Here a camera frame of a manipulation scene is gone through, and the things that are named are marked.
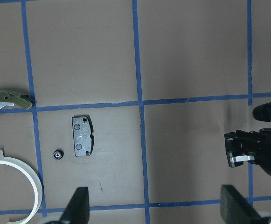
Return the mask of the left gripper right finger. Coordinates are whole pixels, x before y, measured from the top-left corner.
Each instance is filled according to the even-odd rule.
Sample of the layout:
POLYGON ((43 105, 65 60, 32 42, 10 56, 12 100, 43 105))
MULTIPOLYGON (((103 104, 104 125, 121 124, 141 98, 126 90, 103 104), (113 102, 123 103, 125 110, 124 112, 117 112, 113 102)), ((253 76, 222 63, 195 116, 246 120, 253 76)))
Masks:
POLYGON ((260 224, 262 218, 233 185, 221 186, 221 217, 226 224, 260 224))

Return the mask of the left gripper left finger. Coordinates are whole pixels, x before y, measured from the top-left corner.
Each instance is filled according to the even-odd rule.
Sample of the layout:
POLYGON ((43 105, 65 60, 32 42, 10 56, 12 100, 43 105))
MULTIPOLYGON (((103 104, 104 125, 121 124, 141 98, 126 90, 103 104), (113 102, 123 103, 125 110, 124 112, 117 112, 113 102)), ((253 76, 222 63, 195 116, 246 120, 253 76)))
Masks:
POLYGON ((59 222, 62 224, 87 224, 89 218, 89 191, 87 187, 79 187, 74 192, 59 222))

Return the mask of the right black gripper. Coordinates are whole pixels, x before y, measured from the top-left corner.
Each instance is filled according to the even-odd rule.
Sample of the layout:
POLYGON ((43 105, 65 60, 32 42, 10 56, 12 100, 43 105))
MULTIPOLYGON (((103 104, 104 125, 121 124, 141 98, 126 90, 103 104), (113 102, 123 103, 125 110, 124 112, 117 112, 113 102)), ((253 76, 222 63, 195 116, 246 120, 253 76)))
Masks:
MULTIPOLYGON (((254 119, 271 122, 271 102, 253 109, 254 119)), ((235 168, 246 161, 259 165, 271 176, 271 128, 260 129, 259 132, 237 130, 224 134, 228 165, 235 168)))

